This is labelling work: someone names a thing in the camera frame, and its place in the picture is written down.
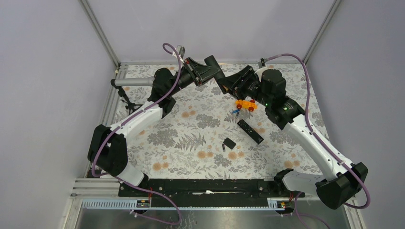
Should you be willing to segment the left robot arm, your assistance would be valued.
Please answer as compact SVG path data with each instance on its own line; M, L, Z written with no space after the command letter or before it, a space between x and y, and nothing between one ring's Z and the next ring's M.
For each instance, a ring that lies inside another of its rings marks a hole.
M136 196L146 194L146 175L128 161L127 143L171 112L176 103L173 95L177 92L192 83L202 86L212 78L223 77L213 56L205 58L204 62L200 64L192 58L186 58L184 66L176 74L167 68L158 69L150 83L151 95L139 109L115 124L95 128L87 155L92 166L98 166L105 174L129 183L130 190Z

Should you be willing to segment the black battery cover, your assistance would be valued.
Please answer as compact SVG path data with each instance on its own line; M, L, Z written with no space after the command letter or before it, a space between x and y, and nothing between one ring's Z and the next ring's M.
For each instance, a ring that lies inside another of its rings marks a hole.
M236 143L235 143L233 140L229 139L229 138L226 138L226 139L223 141L223 144L224 144L226 147L228 147L229 149L234 149L235 146L236 146Z

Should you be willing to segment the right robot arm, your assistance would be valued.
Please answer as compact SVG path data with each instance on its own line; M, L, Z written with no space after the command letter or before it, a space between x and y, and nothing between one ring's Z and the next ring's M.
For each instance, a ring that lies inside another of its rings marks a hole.
M268 119L294 138L322 172L316 176L284 169L274 177L276 194L285 197L291 191L303 192L337 209L364 189L368 168L361 162L353 163L319 133L304 109L287 96L287 81L279 70L254 71L247 66L238 73L215 80L224 94L237 100L250 97L262 104Z

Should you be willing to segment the black remote control back up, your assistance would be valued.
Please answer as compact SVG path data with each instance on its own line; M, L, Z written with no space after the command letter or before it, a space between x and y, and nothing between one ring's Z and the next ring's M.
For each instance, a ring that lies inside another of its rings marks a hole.
M223 73L219 63L215 59L213 55L208 56L207 58L204 59L204 62L207 66L210 66L214 69L215 73L213 75L213 78L215 79L218 87L220 88L221 92L223 94L227 93L227 89L219 83L219 80L225 77L225 74Z

